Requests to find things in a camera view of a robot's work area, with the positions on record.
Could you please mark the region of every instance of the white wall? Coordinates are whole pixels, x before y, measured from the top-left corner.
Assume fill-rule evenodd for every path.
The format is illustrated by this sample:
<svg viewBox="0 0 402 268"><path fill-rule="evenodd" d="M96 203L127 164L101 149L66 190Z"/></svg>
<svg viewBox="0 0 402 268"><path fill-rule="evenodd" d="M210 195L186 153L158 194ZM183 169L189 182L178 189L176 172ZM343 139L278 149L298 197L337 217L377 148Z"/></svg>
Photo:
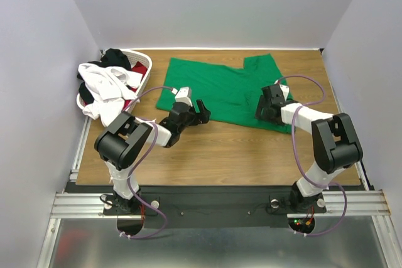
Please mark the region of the white wall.
<svg viewBox="0 0 402 268"><path fill-rule="evenodd" d="M402 241L402 1L353 0L323 57L353 120L368 177L384 189Z"/></svg>
<svg viewBox="0 0 402 268"><path fill-rule="evenodd" d="M36 267L83 118L75 71L99 57L73 0L0 0L0 267Z"/></svg>
<svg viewBox="0 0 402 268"><path fill-rule="evenodd" d="M321 48L350 1L75 0L101 48Z"/></svg>

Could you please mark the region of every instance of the laundry basket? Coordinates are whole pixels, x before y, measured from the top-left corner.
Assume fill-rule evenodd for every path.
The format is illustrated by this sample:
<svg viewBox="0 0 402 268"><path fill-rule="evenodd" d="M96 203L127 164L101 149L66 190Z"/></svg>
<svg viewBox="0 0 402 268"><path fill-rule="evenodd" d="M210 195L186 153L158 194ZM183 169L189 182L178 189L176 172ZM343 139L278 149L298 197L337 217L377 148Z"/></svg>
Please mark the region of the laundry basket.
<svg viewBox="0 0 402 268"><path fill-rule="evenodd" d="M125 50L125 49L120 49L120 50L128 57L131 68L137 62L141 62L146 67L145 76L141 80L141 83L139 84L137 91L136 91L137 95L141 95L149 80L149 75L150 75L150 71L152 68L152 60L149 56L145 55L144 53L139 53L138 51ZM85 103L81 99L80 94L77 94L77 105L78 105L78 107L80 107L80 109L84 109L84 107L85 107ZM123 111L131 112L134 109L135 105L136 105L136 103L132 103L131 105L129 104L128 106L123 108Z"/></svg>

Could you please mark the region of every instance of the wooden surface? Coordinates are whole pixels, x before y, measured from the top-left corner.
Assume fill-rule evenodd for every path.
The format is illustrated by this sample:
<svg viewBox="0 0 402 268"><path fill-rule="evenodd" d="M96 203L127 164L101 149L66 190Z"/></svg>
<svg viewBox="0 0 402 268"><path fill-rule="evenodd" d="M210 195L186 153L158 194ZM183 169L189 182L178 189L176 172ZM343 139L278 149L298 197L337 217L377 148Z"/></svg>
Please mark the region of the wooden surface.
<svg viewBox="0 0 402 268"><path fill-rule="evenodd" d="M237 50L146 50L153 61L147 88L163 84L171 57L242 68L247 56L267 51ZM319 51L271 51L283 75L300 73L317 79L327 91L327 99L312 108L336 113L337 107ZM294 98L300 102L318 100L319 89L303 79L289 79ZM167 112L155 108L160 91L141 99L133 114L158 121ZM94 150L96 137L103 130L99 120L92 121L82 158L78 185L108 185L109 172ZM297 146L305 171L313 162L311 135L297 131ZM289 134L210 121L185 129L172 148L156 147L136 170L143 185L292 185L300 178ZM336 178L343 185L359 185L355 168Z"/></svg>

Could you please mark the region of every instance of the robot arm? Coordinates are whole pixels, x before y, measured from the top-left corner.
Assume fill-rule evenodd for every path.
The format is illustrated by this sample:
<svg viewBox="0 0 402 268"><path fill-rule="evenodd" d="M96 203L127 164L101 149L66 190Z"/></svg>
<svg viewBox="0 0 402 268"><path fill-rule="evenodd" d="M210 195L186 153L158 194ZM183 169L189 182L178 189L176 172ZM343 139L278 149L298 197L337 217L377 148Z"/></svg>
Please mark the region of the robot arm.
<svg viewBox="0 0 402 268"><path fill-rule="evenodd" d="M290 125L296 110L295 127L303 129L313 137L315 161L306 177L293 184L290 202L292 207L306 207L316 201L323 187L338 174L360 161L362 148L350 117L345 113L328 114L319 112L294 100L287 100L289 88L284 85L270 85L262 88L256 118L278 125Z"/></svg>
<svg viewBox="0 0 402 268"><path fill-rule="evenodd" d="M113 180L114 201L127 212L136 207L127 180L130 178L131 187L137 193L139 185L132 169L145 143L154 141L154 125L158 128L155 145L172 147L186 127L209 121L210 111L205 108L202 100L197 100L199 112L195 111L188 87L172 92L175 94L172 110L159 124L152 122L152 125L150 121L122 112L96 139L95 150L105 161Z"/></svg>

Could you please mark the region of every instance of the clothing pile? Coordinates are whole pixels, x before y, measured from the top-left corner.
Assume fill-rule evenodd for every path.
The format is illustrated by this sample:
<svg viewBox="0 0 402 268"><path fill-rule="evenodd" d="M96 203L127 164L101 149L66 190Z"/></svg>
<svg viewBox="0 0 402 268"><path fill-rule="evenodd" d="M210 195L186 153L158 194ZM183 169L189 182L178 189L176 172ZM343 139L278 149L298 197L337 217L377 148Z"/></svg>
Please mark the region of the clothing pile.
<svg viewBox="0 0 402 268"><path fill-rule="evenodd" d="M83 80L79 88L77 105L82 112L107 127L130 101L137 98L136 91L147 68L137 62L131 66L128 57L116 49L108 49L100 61L80 64L77 78Z"/></svg>

